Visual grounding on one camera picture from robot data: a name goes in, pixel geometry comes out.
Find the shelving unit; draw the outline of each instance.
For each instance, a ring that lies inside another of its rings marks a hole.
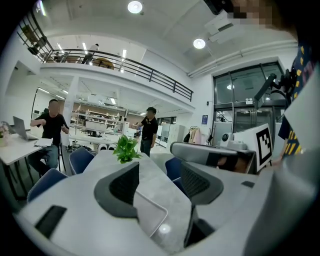
[[[81,128],[79,127],[79,124],[78,124],[79,117],[84,117],[84,119],[86,120],[85,126],[80,125]],[[109,115],[106,113],[94,112],[90,110],[87,110],[85,114],[77,113],[77,117],[74,122],[75,134],[77,134],[77,128],[94,131],[97,133],[111,133],[111,131],[115,130],[115,127],[117,124],[124,123],[123,121],[119,121],[116,118],[117,116],[115,115]]]

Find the potted plant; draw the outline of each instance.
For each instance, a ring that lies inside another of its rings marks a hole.
[[[116,149],[113,152],[113,155],[118,157],[118,161],[121,164],[131,162],[133,158],[141,158],[141,155],[135,151],[135,146],[137,141],[132,138],[128,138],[126,135],[122,135],[118,143],[116,143]]]

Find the poster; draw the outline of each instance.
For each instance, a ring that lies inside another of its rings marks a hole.
[[[208,115],[207,114],[202,116],[202,123],[201,124],[202,125],[208,124]]]

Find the white wall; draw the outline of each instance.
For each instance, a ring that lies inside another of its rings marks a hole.
[[[30,128],[32,106],[40,80],[29,73],[22,64],[17,64],[9,80],[4,97],[4,113],[2,120],[14,124],[13,116],[24,120],[26,129]]]
[[[21,70],[23,70],[23,66],[26,69],[24,69],[24,73],[15,77],[19,74],[19,71],[17,73],[14,70],[17,64],[21,66]],[[40,72],[40,66],[41,63],[28,51],[27,47],[19,41],[17,33],[14,32],[0,57],[0,121],[10,121],[9,124],[12,124],[12,116],[8,115],[8,111],[11,112],[11,107],[15,109],[17,105],[20,104],[24,106],[24,102],[20,102],[21,99],[19,96],[28,98],[29,95],[35,95],[33,85],[28,84],[31,76],[29,75],[29,79],[26,80],[23,78],[26,78],[27,74],[30,73],[38,74]],[[8,88],[9,82],[12,79],[13,81],[11,81],[11,85],[14,85],[11,86],[11,88]],[[6,98],[7,94],[11,97],[11,100]],[[22,112],[27,111],[27,109],[22,109],[22,107],[20,109]]]
[[[229,71],[234,71],[237,69],[242,69],[242,68],[246,68],[253,65],[258,65],[260,63],[263,64],[263,63],[270,63],[270,62],[277,62],[277,61],[282,67],[283,71],[285,71],[286,69],[291,70],[292,63],[295,60],[297,53],[298,53],[298,48],[258,52],[256,54],[251,54],[242,58],[225,62],[217,66],[210,73],[213,76],[219,76]]]
[[[193,113],[178,114],[176,123],[185,126],[187,130],[191,126],[199,127],[202,134],[201,143],[205,145],[209,134],[209,128],[212,128],[214,115],[212,75],[207,74],[192,79],[192,88],[194,89],[192,103],[195,107],[195,111]],[[203,115],[208,115],[207,124],[202,124]]]
[[[167,75],[168,77],[171,77],[177,82],[183,84],[185,87],[193,90],[192,81],[187,76],[187,73],[163,57],[146,50],[141,63]]]
[[[55,98],[56,97],[54,97],[53,95],[38,90],[34,100],[33,112],[35,110],[40,111],[40,113],[43,112],[44,109],[48,108],[49,101]]]

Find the white table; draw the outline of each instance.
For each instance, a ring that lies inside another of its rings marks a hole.
[[[135,219],[116,218],[106,213],[94,198],[97,182],[130,163],[120,164],[113,151],[100,152],[84,173],[68,177],[26,205],[19,216],[35,225],[52,205],[66,207],[50,240],[76,255],[166,255],[182,251],[189,225],[191,203],[164,172],[144,153],[139,161],[137,190],[168,210],[164,224],[170,231],[157,230],[151,239]]]
[[[25,200],[27,196],[27,190],[25,188],[25,185],[22,181],[21,175],[19,173],[19,167],[17,161],[24,158],[27,170],[29,172],[32,184],[34,184],[34,181],[32,179],[31,173],[30,173],[30,167],[27,162],[27,156],[31,155],[34,152],[39,151],[42,149],[42,147],[35,146],[36,140],[30,140],[26,141],[23,138],[21,138],[18,134],[11,134],[9,136],[8,145],[4,147],[0,147],[0,159],[3,162],[3,168],[5,175],[8,179],[10,188],[12,190],[12,193],[16,200]],[[19,182],[21,184],[21,187],[23,189],[23,192],[25,193],[25,196],[18,196],[17,192],[15,190],[15,187],[13,185],[11,175],[10,175],[10,165],[14,164],[17,177],[19,179]]]

